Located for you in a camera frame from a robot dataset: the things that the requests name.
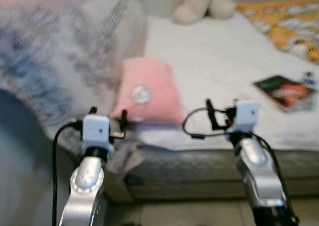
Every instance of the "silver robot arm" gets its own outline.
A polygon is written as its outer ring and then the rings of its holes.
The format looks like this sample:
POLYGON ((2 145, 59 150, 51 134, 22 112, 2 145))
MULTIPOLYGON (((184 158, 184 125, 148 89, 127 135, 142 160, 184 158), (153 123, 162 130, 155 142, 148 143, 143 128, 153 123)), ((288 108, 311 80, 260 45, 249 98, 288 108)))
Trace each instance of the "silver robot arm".
POLYGON ((125 137, 126 115, 123 111, 121 132, 114 133, 110 133, 110 119, 107 116, 88 114, 83 118, 84 158, 71 176, 71 192, 59 226, 97 226, 103 192, 103 167, 114 154, 110 141, 125 137))
POLYGON ((258 120, 259 105, 236 102, 227 139, 233 144, 237 169, 241 174, 256 226, 297 226, 287 192, 270 151, 252 134, 258 120))

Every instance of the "white logo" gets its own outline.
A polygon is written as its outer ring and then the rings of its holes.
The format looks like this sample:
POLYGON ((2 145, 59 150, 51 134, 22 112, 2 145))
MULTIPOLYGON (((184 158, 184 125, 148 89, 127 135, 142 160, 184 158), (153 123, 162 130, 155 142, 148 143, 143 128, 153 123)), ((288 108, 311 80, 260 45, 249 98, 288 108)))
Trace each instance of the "white logo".
POLYGON ((149 102, 151 96, 151 92, 143 85, 136 86, 132 91, 132 97, 138 104, 149 102))

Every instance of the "white bed sheet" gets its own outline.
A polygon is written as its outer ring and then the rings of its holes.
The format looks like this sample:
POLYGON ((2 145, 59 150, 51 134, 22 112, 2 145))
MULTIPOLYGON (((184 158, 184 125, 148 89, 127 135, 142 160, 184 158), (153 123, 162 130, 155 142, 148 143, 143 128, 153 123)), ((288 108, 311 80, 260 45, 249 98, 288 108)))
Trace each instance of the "white bed sheet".
MULTIPOLYGON (((206 18, 189 26, 164 18, 150 18, 146 56, 171 65, 185 112, 205 106, 217 108, 234 99, 261 104, 255 132, 279 150, 319 150, 318 96, 313 111, 283 112, 252 85, 272 75, 300 80, 306 71, 318 76, 318 67, 277 50, 240 14, 229 20, 206 18)), ((192 117, 190 131, 211 133, 205 113, 192 117)), ((193 140, 179 126, 138 124, 136 135, 145 144, 171 150, 231 149, 224 137, 193 140)))

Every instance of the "blanket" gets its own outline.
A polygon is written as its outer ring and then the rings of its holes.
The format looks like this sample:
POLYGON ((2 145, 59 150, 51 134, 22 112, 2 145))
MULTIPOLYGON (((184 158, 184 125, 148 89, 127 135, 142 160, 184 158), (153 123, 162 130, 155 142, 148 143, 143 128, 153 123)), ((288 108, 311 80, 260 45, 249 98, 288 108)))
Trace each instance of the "blanket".
POLYGON ((279 50, 319 64, 319 1, 242 4, 238 10, 279 50))
MULTIPOLYGON (((132 56, 145 26, 139 0, 89 0, 63 13, 42 4, 2 8, 0 89, 31 109, 53 139, 91 106, 99 114, 112 111, 121 60, 132 56)), ((82 154, 74 131, 60 139, 66 150, 82 154)))

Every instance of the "yellow patterned fabric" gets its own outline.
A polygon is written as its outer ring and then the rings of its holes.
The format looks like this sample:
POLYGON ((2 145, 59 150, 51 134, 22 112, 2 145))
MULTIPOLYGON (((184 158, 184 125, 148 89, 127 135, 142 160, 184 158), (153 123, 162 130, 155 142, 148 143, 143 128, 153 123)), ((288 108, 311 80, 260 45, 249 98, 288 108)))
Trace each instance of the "yellow patterned fabric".
POLYGON ((319 64, 319 1, 248 3, 238 10, 278 49, 319 64))

